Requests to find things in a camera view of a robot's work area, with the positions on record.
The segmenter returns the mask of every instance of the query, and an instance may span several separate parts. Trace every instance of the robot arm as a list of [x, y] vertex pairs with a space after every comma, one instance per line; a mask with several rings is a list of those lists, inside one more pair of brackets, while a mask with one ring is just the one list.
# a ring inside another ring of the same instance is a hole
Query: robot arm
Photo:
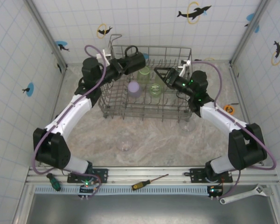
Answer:
[[[109, 61], [110, 65], [106, 69], [105, 78], [100, 86], [112, 80], [118, 80], [123, 74], [131, 74], [145, 66], [144, 56], [138, 52], [137, 47], [135, 47], [136, 53], [127, 55], [127, 51], [132, 47], [135, 46], [130, 46], [126, 49], [125, 57]], [[182, 71], [185, 71], [186, 66], [189, 65], [190, 62], [184, 63]], [[77, 98], [84, 95], [98, 83], [98, 80], [102, 76], [100, 66], [101, 64], [98, 63], [96, 58], [85, 59], [82, 68], [83, 78], [80, 79], [78, 88], [69, 105], [51, 124], [47, 125], [44, 129], [37, 128], [34, 131], [33, 141], [35, 149], [46, 131], [56, 126], [41, 144], [35, 157], [36, 160], [58, 169], [65, 169], [81, 174], [92, 174], [92, 163], [72, 156], [67, 147], [66, 140], [77, 122], [97, 102], [101, 95], [100, 88], [83, 97], [69, 113], [65, 114], [65, 111], [73, 105]], [[158, 72], [159, 70], [166, 70], [167, 73], [165, 75], [162, 73], [161, 75]], [[173, 68], [155, 68], [154, 71], [169, 88], [190, 96], [189, 107], [192, 112], [210, 121], [214, 126], [229, 136], [228, 154], [206, 163], [205, 173], [209, 180], [215, 179], [218, 175], [228, 170], [241, 170], [266, 159], [266, 151], [252, 138], [249, 138], [239, 126], [224, 116], [222, 114], [226, 113], [224, 110], [220, 107], [215, 108], [214, 100], [206, 92], [208, 82], [205, 72], [195, 71], [191, 79], [187, 80], [182, 77], [182, 72], [179, 73]], [[57, 125], [57, 121], [61, 117], [62, 122]], [[258, 125], [248, 125], [242, 121], [237, 121], [237, 123], [249, 129], [249, 131], [263, 142], [262, 133]]]

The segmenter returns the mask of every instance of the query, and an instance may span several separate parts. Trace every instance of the green glass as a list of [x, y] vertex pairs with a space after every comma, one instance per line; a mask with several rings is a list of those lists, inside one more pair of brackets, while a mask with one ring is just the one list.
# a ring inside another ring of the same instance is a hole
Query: green glass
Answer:
[[162, 93], [162, 87], [157, 83], [152, 84], [149, 88], [149, 93], [152, 97], [158, 97]]
[[140, 69], [137, 74], [137, 82], [140, 84], [147, 84], [150, 80], [150, 69], [149, 67], [144, 67]]

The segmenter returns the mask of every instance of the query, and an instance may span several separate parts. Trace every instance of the beige surface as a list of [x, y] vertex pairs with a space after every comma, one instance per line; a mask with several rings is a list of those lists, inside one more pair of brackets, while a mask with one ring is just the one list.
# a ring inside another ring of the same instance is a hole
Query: beige surface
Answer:
[[[218, 104], [237, 103], [228, 63], [216, 63], [223, 75], [223, 89]], [[56, 106], [59, 113], [68, 104], [77, 82], [82, 77], [81, 66], [70, 66], [66, 72]], [[194, 70], [205, 71], [208, 93], [215, 98], [219, 89], [216, 71], [208, 65], [193, 65]], [[239, 105], [235, 117], [243, 119]], [[194, 115], [196, 128], [183, 132], [177, 120], [142, 119], [126, 117], [103, 118], [95, 105], [78, 122], [68, 138], [68, 146], [76, 157], [91, 161], [94, 166], [189, 166], [204, 165], [228, 150], [228, 136], [224, 136], [210, 122]], [[118, 137], [128, 135], [133, 148], [122, 152], [116, 148]]]

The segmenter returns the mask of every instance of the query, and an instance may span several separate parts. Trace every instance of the metal handle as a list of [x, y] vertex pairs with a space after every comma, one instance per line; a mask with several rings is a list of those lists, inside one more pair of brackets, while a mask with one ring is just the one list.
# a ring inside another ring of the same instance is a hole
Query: metal handle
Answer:
[[230, 202], [234, 202], [234, 201], [237, 201], [237, 200], [240, 200], [240, 199], [243, 199], [243, 198], [246, 198], [246, 197], [250, 197], [250, 196], [253, 196], [253, 195], [255, 195], [254, 190], [244, 192], [244, 193], [240, 193], [240, 194], [237, 194], [237, 195], [232, 195], [232, 196], [229, 196], [229, 197], [221, 198], [220, 203], [221, 204], [228, 204]]

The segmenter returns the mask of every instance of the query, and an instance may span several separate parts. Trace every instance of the wire rack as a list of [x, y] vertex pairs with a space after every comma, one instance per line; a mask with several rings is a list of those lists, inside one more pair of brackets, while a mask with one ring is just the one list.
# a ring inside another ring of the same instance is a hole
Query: wire rack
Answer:
[[[111, 38], [109, 44], [111, 57], [123, 57], [128, 45], [112, 45]], [[153, 97], [149, 93], [149, 88], [155, 83], [156, 74], [153, 68], [172, 67], [177, 69], [181, 60], [192, 61], [191, 48], [138, 46], [138, 50], [149, 55], [149, 59], [146, 60], [146, 66], [150, 68], [149, 82], [147, 84], [140, 84], [142, 95], [139, 98], [132, 98], [127, 93], [128, 84], [131, 81], [137, 81], [137, 72], [123, 75], [118, 81], [101, 87], [102, 95], [98, 101], [98, 106], [103, 112], [104, 117], [122, 116], [123, 119], [125, 117], [140, 117], [142, 120], [144, 118], [158, 118], [162, 119], [162, 121], [164, 119], [176, 119], [178, 122], [181, 119], [190, 118], [188, 96], [164, 86], [161, 95]], [[189, 78], [192, 72], [192, 67], [188, 68], [186, 78]]]

